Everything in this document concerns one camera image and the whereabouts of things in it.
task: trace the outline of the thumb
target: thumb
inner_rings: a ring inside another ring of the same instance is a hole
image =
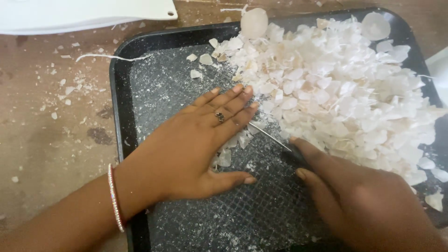
[[[334,232],[345,230],[345,217],[336,197],[327,184],[314,172],[299,168],[296,175],[305,182],[321,218]]]
[[[253,184],[257,182],[257,179],[250,173],[241,171],[222,173],[208,171],[207,176],[209,190],[212,195],[228,191],[241,184]]]

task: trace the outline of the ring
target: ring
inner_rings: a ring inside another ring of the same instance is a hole
[[[224,115],[222,113],[216,113],[215,116],[219,118],[220,122],[224,122]]]

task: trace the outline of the hand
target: hand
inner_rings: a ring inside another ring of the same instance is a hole
[[[315,173],[296,171],[322,219],[357,251],[447,251],[409,185],[394,173],[325,154],[291,138]]]
[[[247,172],[217,174],[209,169],[216,152],[249,123],[258,107],[254,102],[245,108],[252,86],[243,90],[238,84],[222,95],[219,91],[207,92],[168,119],[120,164],[135,167],[142,187],[152,195],[158,192],[159,200],[207,198],[256,182]],[[224,122],[216,113],[224,115]]]

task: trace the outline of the knife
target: knife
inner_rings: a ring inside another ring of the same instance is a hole
[[[257,126],[255,126],[253,123],[249,122],[249,124],[254,127],[255,129],[259,130],[261,133],[265,134],[266,136],[268,136],[270,139],[272,139],[275,143],[277,143],[278,145],[280,145],[283,150],[284,153],[287,154],[287,156],[292,159],[295,163],[297,163],[298,165],[300,165],[303,168],[306,169],[311,169],[311,166],[306,162],[305,158],[302,155],[302,152],[300,152],[300,150],[293,144],[287,143],[287,144],[282,144],[279,140],[277,140],[276,138],[274,138],[273,136],[269,135],[267,132],[265,132],[264,130],[258,128]]]

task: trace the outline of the baking tray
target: baking tray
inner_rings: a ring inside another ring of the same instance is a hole
[[[372,11],[391,23],[390,39],[394,44],[411,47],[404,67],[418,74],[429,75],[409,25],[397,14],[379,8],[341,10],[270,19],[285,31],[298,25],[316,25],[316,18],[345,20],[351,15],[362,20]],[[198,61],[185,58],[194,53],[211,53],[208,40],[228,40],[239,32],[239,22],[180,28],[137,35],[125,41],[115,56],[136,58],[153,54],[135,62],[113,59],[110,64],[112,102],[120,162],[145,136],[160,123],[191,103],[197,96],[231,81],[236,69],[223,64],[220,70],[204,66],[204,80],[191,79],[191,69],[199,70]],[[441,107],[441,101],[429,78],[423,78],[424,96]],[[447,119],[436,122],[436,141],[422,146],[437,166],[444,169],[448,158]],[[277,132],[275,123],[268,131]],[[244,170],[252,173],[258,183],[241,186],[209,200],[179,200],[157,204],[150,211],[137,214],[127,225],[129,251],[283,251],[309,248],[312,240],[338,246],[317,216],[304,185],[295,177],[295,167],[279,156],[280,149],[263,136],[256,136],[245,150],[233,150],[232,165],[223,171]],[[428,173],[428,182],[416,186],[423,193],[434,193],[436,185],[446,189]],[[448,216],[433,209],[428,215],[437,227],[448,226]]]

